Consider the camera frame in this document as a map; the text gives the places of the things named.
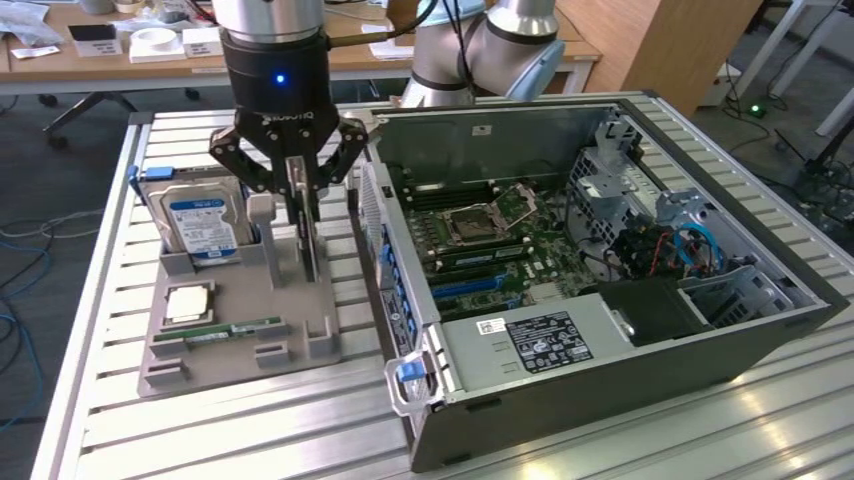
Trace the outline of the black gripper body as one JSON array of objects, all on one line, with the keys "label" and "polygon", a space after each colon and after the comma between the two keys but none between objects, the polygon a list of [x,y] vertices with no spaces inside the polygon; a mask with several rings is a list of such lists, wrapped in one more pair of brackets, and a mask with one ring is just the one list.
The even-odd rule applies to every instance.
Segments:
[{"label": "black gripper body", "polygon": [[329,92],[328,37],[221,32],[234,97],[221,145],[248,142],[269,159],[316,157],[338,126]]}]

